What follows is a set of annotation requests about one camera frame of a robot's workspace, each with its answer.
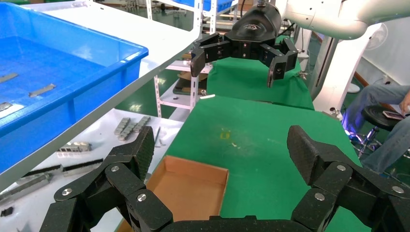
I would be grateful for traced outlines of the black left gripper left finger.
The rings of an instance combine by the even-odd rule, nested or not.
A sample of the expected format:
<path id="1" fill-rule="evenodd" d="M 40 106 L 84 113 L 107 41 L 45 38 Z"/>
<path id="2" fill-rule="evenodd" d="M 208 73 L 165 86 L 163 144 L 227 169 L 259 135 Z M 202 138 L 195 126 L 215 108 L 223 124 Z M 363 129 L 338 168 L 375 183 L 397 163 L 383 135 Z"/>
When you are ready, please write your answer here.
<path id="1" fill-rule="evenodd" d="M 88 232 L 117 209 L 135 232 L 159 232 L 173 222 L 172 212 L 144 180 L 154 153 L 154 134 L 142 127 L 130 143 L 111 149 L 101 165 L 55 192 L 40 230 Z"/>

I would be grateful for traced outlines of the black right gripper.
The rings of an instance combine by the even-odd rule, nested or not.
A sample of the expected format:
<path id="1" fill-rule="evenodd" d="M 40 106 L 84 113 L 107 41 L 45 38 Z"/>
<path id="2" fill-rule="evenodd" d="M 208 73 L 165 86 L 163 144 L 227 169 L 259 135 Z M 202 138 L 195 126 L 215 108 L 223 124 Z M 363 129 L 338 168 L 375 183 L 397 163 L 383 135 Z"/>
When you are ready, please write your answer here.
<path id="1" fill-rule="evenodd" d="M 298 51 L 289 38 L 276 43 L 281 26 L 278 9 L 267 3 L 248 10 L 224 36 L 209 34 L 193 43 L 190 72 L 197 77 L 207 63 L 224 59 L 259 59 L 268 67 L 267 87 L 296 66 Z"/>

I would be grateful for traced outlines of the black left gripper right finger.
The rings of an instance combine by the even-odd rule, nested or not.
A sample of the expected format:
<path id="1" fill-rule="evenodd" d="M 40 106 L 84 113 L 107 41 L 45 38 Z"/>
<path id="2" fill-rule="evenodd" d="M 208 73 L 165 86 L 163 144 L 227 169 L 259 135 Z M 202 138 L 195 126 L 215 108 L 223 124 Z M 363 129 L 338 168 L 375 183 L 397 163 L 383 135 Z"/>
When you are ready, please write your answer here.
<path id="1" fill-rule="evenodd" d="M 408 187 L 356 165 L 337 146 L 311 139 L 298 125 L 289 128 L 287 148 L 310 187 L 292 221 L 323 232 L 337 210 L 345 208 L 374 232 L 409 231 Z"/>

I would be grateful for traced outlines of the seated person's hand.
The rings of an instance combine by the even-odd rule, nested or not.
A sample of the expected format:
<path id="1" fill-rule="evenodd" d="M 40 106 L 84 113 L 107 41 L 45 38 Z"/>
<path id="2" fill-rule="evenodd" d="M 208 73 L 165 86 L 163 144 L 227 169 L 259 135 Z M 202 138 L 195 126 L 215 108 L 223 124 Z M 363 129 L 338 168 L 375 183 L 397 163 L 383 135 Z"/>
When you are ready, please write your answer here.
<path id="1" fill-rule="evenodd" d="M 399 108 L 402 115 L 407 115 L 410 113 L 410 92 L 408 92 L 404 99 L 400 102 Z"/>

